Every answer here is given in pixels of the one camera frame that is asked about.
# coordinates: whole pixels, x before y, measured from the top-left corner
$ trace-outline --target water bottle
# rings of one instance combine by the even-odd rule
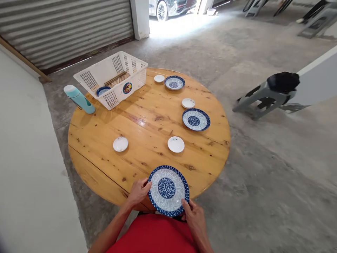
[[[96,108],[85,98],[85,96],[74,85],[67,85],[63,88],[68,98],[72,100],[79,109],[83,109],[86,113],[92,114]]]

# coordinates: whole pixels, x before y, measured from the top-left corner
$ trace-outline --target car wheel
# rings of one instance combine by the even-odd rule
[[[159,22],[168,20],[167,5],[165,1],[160,1],[157,7],[157,19]]]

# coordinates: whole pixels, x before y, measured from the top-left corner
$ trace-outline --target white plastic basket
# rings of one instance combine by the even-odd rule
[[[147,66],[146,62],[120,51],[78,72],[74,78],[102,105],[111,110],[145,85]],[[106,84],[123,72],[126,74]],[[111,89],[98,97],[96,91],[103,86],[109,86]]]

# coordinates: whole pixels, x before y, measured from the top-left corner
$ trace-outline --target blue and white plate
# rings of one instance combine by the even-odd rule
[[[103,86],[96,91],[96,95],[99,97],[100,95],[102,95],[103,93],[106,93],[110,89],[111,88],[109,86]]]
[[[170,76],[165,79],[165,86],[170,90],[180,90],[185,86],[185,80],[179,76]]]
[[[183,123],[194,131],[204,131],[210,126],[211,120],[203,110],[190,108],[183,112]]]
[[[153,206],[166,216],[178,216],[184,211],[181,199],[190,201],[190,189],[184,176],[172,166],[155,168],[150,177],[152,182],[148,196]]]

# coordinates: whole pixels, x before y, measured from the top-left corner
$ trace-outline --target round wooden table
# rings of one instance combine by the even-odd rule
[[[154,76],[180,76],[185,87],[168,90],[157,84]],[[118,106],[108,111],[87,94],[96,107],[94,114],[76,108],[69,126],[68,145],[74,167],[83,181],[107,201],[122,205],[135,180],[149,177],[160,165],[179,170],[190,187],[193,199],[205,191],[219,176],[228,157],[230,127],[219,101],[203,85],[189,76],[166,69],[147,68],[146,84]],[[202,132],[187,128],[182,122],[183,98],[196,102],[205,111],[210,127]],[[119,136],[128,139],[124,152],[113,150]],[[185,142],[181,153],[167,146],[172,136]],[[149,198],[136,210],[155,210]]]

